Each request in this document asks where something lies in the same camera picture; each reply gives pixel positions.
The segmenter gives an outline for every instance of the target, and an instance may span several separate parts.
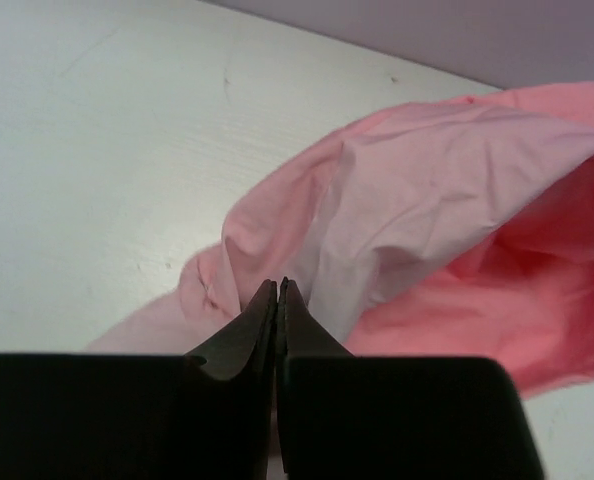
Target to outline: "pink fabric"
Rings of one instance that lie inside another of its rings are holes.
[[[485,355],[526,395],[594,379],[594,83],[406,104],[330,134],[90,350],[185,352],[283,275],[356,354]]]

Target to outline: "fabric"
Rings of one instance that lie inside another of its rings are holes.
[[[594,379],[594,83],[406,104],[328,135],[89,349],[186,352],[284,275],[355,354],[484,355],[524,395]]]

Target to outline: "table surface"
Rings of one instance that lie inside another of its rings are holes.
[[[0,351],[81,349],[330,130],[492,87],[194,0],[0,1]],[[526,404],[594,479],[594,384]]]

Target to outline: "gray wall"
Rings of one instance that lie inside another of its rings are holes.
[[[594,0],[212,0],[499,87],[594,80]]]

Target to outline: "towel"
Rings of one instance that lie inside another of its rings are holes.
[[[594,379],[594,83],[408,103],[331,133],[88,350],[186,352],[284,275],[354,354],[486,356],[524,396]]]

